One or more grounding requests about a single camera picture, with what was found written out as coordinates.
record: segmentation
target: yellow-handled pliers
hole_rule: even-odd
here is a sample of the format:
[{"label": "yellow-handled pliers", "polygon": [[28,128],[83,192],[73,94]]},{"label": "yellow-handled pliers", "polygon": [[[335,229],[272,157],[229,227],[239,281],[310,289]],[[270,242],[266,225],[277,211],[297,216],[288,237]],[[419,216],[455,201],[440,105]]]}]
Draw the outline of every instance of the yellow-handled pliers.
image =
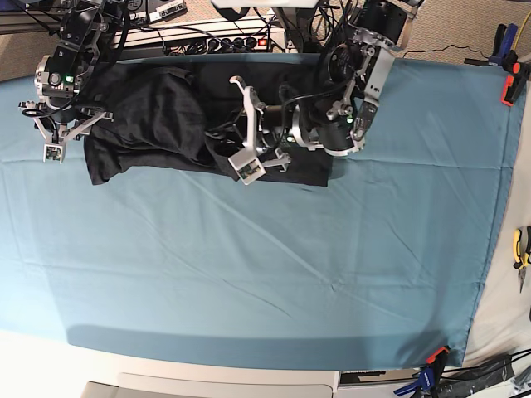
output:
[{"label": "yellow-handled pliers", "polygon": [[518,270],[518,289],[522,293],[524,287],[525,273],[529,265],[529,258],[531,256],[531,226],[527,227],[528,240],[525,246],[525,252],[522,253],[522,230],[517,229],[514,231],[513,239],[513,253],[514,253],[514,265],[513,267]]}]

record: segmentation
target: black cloth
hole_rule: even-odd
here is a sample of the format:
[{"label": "black cloth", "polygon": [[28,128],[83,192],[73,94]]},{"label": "black cloth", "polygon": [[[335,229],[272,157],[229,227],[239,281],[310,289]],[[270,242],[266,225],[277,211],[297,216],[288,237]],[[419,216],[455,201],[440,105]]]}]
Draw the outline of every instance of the black cloth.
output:
[{"label": "black cloth", "polygon": [[[228,162],[235,149],[227,151],[227,146],[205,134],[241,107],[241,93],[229,78],[242,75],[261,100],[278,104],[282,81],[299,81],[301,89],[308,90],[305,77],[311,73],[308,66],[287,64],[180,66],[116,65],[90,82],[85,97],[101,101],[114,115],[112,122],[95,124],[85,138],[85,160],[94,185],[133,166],[212,172],[237,180]],[[268,168],[262,181],[327,186],[329,155],[297,147],[283,150],[292,157],[288,171]]]}]

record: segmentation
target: teal fabric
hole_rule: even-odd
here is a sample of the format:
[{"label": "teal fabric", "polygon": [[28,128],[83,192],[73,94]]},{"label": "teal fabric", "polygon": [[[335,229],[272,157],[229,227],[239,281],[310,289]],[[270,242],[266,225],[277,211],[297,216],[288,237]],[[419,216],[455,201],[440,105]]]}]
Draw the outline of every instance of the teal fabric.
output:
[{"label": "teal fabric", "polygon": [[328,188],[135,168],[92,187],[0,85],[0,328],[167,361],[460,365],[499,233],[524,96],[495,68],[397,61]]}]

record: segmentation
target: red object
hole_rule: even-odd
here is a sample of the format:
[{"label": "red object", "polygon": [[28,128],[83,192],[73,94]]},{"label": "red object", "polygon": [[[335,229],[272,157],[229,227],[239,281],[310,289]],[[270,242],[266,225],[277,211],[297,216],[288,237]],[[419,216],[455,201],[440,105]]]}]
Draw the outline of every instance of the red object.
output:
[{"label": "red object", "polygon": [[505,80],[504,89],[501,92],[501,102],[502,104],[506,104],[507,106],[514,105],[514,104],[511,104],[509,101],[505,100],[505,96],[507,95],[507,90],[509,89],[511,85],[513,85],[513,83],[514,83],[514,77],[511,75],[507,76],[507,79]]},{"label": "red object", "polygon": [[428,359],[426,359],[426,362],[427,363],[433,363],[435,362],[435,360],[437,359],[437,356],[441,353],[441,352],[450,352],[450,350],[448,349],[447,346],[444,346],[444,347],[441,347],[439,348],[437,351],[435,351],[433,354],[430,355],[430,357]]}]

